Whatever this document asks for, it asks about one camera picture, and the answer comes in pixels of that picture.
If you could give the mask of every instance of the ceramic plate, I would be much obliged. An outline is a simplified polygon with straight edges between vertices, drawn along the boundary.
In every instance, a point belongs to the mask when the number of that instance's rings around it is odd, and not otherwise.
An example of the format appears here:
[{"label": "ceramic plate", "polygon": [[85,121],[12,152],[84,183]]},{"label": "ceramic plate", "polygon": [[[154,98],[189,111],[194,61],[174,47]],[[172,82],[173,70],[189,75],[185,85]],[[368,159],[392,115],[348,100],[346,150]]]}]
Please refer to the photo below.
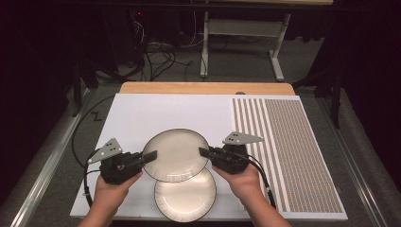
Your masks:
[{"label": "ceramic plate", "polygon": [[177,183],[196,176],[208,159],[199,148],[209,149],[206,140],[197,132],[184,129],[164,131],[145,145],[143,155],[157,150],[157,159],[147,163],[145,171],[161,182]]},{"label": "ceramic plate", "polygon": [[178,222],[197,220],[207,214],[215,201],[215,180],[204,168],[197,176],[184,182],[156,182],[154,198],[167,218]]}]

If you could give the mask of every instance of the human arm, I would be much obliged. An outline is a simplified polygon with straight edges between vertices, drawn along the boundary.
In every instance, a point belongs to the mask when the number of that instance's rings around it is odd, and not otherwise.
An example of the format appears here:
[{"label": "human arm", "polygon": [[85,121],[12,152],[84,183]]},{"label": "human arm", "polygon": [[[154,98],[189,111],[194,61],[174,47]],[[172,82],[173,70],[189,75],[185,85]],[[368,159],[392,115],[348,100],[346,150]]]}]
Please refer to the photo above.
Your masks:
[{"label": "human arm", "polygon": [[141,176],[142,172],[136,174],[122,184],[115,185],[105,183],[101,175],[99,175],[96,181],[94,202],[88,214],[78,227],[109,226],[113,216],[117,213],[118,207],[128,195],[130,186]]},{"label": "human arm", "polygon": [[213,169],[228,182],[233,193],[246,207],[255,227],[290,226],[266,201],[260,189],[259,173],[254,166],[248,165],[238,174],[229,174],[215,166]]}]

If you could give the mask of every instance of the striped pattern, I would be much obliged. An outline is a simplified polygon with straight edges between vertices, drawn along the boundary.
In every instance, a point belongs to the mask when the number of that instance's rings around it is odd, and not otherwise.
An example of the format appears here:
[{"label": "striped pattern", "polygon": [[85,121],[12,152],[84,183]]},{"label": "striped pattern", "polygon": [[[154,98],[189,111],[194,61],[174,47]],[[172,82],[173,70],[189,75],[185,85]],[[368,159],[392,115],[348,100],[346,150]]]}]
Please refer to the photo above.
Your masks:
[{"label": "striped pattern", "polygon": [[301,100],[233,98],[231,104],[234,131],[265,138],[247,148],[265,168],[279,211],[342,213]]}]

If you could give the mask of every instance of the forearm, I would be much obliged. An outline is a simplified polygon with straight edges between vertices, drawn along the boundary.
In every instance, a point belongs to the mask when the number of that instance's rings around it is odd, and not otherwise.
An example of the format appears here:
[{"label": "forearm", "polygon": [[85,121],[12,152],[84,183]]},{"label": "forearm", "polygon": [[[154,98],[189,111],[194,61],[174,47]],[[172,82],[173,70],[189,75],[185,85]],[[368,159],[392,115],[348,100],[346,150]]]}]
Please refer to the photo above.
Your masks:
[{"label": "forearm", "polygon": [[92,206],[78,227],[107,227],[111,224],[112,218],[113,214],[106,214],[102,209]]},{"label": "forearm", "polygon": [[241,202],[246,207],[255,227],[290,226],[262,194]]}]

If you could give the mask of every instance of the metal bracket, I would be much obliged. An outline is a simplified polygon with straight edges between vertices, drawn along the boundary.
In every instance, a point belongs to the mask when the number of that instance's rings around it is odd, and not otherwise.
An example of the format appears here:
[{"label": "metal bracket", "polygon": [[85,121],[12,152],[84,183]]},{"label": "metal bracket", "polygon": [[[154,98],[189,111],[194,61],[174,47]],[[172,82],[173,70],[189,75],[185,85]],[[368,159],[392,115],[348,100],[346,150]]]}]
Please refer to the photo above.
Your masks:
[{"label": "metal bracket", "polygon": [[88,160],[88,164],[90,165],[93,163],[97,163],[122,152],[123,149],[118,144],[117,140],[115,138],[112,138],[102,148],[100,148],[91,159]]},{"label": "metal bracket", "polygon": [[263,137],[233,131],[223,140],[223,144],[244,145],[261,141],[265,141],[265,139]]}]

